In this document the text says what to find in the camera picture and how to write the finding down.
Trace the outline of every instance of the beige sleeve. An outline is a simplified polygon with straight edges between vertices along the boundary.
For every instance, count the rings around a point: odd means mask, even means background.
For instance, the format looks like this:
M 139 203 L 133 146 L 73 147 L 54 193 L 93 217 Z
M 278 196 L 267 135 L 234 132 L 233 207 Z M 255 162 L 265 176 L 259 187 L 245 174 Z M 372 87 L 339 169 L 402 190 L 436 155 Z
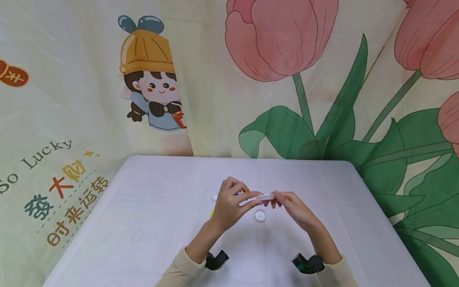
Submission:
M 161 277 L 156 287 L 188 287 L 206 269 L 206 260 L 198 264 L 188 257 L 183 247 Z
M 317 274 L 322 287 L 358 287 L 346 259 L 343 257 L 340 262 L 330 265 L 324 264 L 325 269 Z

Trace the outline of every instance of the cartoon girl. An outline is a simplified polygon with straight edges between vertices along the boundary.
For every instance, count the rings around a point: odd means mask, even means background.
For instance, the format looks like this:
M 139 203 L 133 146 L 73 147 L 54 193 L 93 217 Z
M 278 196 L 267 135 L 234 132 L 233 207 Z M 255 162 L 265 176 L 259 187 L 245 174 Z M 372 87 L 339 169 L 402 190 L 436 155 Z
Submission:
M 132 101 L 127 117 L 141 122 L 147 115 L 150 126 L 159 130 L 186 129 L 169 42 L 159 35 L 163 22 L 143 16 L 136 26 L 128 16 L 120 16 L 118 24 L 129 33 L 120 66 L 129 89 L 124 98 Z

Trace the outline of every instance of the pink tulip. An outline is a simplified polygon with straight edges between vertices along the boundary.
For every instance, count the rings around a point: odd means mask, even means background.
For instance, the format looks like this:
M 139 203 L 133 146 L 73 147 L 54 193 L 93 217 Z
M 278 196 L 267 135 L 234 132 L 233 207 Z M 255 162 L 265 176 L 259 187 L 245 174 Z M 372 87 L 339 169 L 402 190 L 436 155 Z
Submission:
M 443 103 L 438 113 L 438 125 L 445 139 L 453 145 L 459 157 L 459 92 Z
M 459 79 L 459 1 L 405 0 L 411 7 L 395 41 L 395 57 L 428 79 Z
M 410 8 L 410 7 L 413 5 L 413 3 L 414 3 L 415 0 L 404 0 L 404 1 L 405 1 L 405 3 L 406 3 L 406 7 L 407 7 L 407 8 Z
M 228 0 L 225 40 L 236 65 L 271 82 L 314 65 L 338 13 L 338 0 Z

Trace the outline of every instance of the green stem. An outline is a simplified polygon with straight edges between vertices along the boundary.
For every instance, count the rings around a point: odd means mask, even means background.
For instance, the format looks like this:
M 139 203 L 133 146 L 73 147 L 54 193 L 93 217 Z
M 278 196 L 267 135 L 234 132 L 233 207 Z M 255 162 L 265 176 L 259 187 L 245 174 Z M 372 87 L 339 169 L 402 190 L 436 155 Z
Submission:
M 422 76 L 420 70 L 417 70 L 405 84 L 398 90 L 395 96 L 387 103 L 382 112 L 376 118 L 375 122 L 371 125 L 368 133 L 365 135 L 363 142 L 369 142 L 371 137 L 375 134 L 376 130 L 379 128 L 381 123 L 387 118 L 387 116 L 392 112 L 395 106 L 403 99 L 406 93 L 413 87 L 417 80 Z
M 435 153 L 436 156 L 440 156 L 442 154 L 450 153 L 453 151 L 453 147 L 449 141 L 439 142 L 436 144 L 431 144 L 427 146 L 420 146 L 420 147 L 413 147 L 410 149 L 406 149 L 400 152 L 394 152 L 391 154 L 387 154 L 378 158 L 374 158 L 367 163 L 361 165 L 357 168 L 358 171 L 364 170 L 372 165 L 386 163 L 392 160 L 397 160 L 401 158 L 409 158 L 414 157 L 422 154 L 428 153 Z
M 459 246 L 449 243 L 446 240 L 439 239 L 433 235 L 430 235 L 430 234 L 427 234 L 427 233 L 424 233 L 418 230 L 413 230 L 413 229 L 408 229 L 408 228 L 403 228 L 403 227 L 398 227 L 398 226 L 394 226 L 394 229 L 399 234 L 403 234 L 411 238 L 420 240 L 424 243 L 435 246 L 438 249 L 446 251 L 449 254 L 459 257 Z
M 304 122 L 311 129 L 314 134 L 313 122 L 311 120 L 311 114 L 309 113 L 308 100 L 306 99 L 306 92 L 304 91 L 303 80 L 301 79 L 300 73 L 294 74 L 293 82 L 295 82 L 295 89 L 297 90 L 298 101 L 300 102 L 301 115 Z

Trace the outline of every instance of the yellow knit hat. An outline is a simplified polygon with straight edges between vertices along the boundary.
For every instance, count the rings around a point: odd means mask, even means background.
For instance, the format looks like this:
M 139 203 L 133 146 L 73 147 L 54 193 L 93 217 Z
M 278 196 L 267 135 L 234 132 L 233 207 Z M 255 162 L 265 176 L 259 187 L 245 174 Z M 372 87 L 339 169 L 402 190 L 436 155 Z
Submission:
M 121 47 L 119 70 L 123 75 L 137 71 L 175 73 L 169 41 L 147 30 L 135 30 Z

